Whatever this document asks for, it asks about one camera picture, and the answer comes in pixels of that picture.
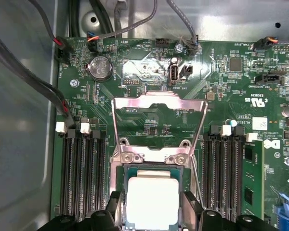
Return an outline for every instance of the blue connector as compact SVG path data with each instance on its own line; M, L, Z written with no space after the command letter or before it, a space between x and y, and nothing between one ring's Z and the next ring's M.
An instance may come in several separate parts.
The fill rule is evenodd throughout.
M280 218L283 218L283 219L289 221L289 197L287 197L283 193L280 193L279 195L284 199L284 202L283 202L283 206L276 206L275 207L275 213Z
M278 218L278 229L279 231L289 231L289 221L279 217Z

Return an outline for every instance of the white slot latch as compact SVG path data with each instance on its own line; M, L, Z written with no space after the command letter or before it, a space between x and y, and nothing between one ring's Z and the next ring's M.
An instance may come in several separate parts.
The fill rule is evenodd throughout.
M67 133L67 127L65 122L56 122L56 132Z
M223 125L220 131L221 136L231 136L231 125Z
M89 123L81 123L80 124L80 132L82 134L90 134L91 132L91 128L90 128L90 124Z
M253 142L258 138L258 133L250 132L246 134L246 142Z

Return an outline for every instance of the gray metal panel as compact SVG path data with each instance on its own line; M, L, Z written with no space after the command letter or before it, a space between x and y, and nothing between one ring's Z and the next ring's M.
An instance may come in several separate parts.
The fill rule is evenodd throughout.
M53 25L56 1L39 2ZM27 0L0 1L0 38L38 77L56 79L53 43ZM48 101L0 64L0 230L32 231L49 219L53 118Z
M113 19L116 0L103 0ZM82 28L94 29L88 0L81 0ZM289 0L174 0L194 25L200 40L257 41L265 36L289 39ZM128 0L129 11L122 12L122 27L139 21L152 12L153 0ZM165 0L158 1L156 16L128 34L134 38L176 38L188 31Z

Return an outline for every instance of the motherboard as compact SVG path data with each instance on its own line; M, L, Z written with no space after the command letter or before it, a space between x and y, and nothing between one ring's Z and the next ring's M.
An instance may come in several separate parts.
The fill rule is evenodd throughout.
M52 218L81 220L104 209L114 189L127 190L125 178L139 166L115 168L111 183L115 132L149 149L184 146L205 113L194 151L204 207L229 220L255 215L280 230L289 222L289 45L257 50L249 42L199 41L190 55L186 44L168 39L101 39L94 52L85 38L67 40L75 52L60 62L58 89L77 128L55 137ZM113 110L116 97L159 91L203 100L206 110L157 103ZM196 187L190 167L169 166L145 169L169 170L181 191Z

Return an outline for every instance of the red wire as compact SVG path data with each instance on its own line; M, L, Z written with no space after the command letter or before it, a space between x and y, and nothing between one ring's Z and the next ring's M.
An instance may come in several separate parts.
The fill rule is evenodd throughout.
M67 106L66 106L65 101L63 101L62 104L63 104L64 111L65 111L65 112L68 112L68 108L67 108Z
M61 45L62 45L62 43L59 42L56 38L54 38L53 41L54 41L58 46L61 46Z

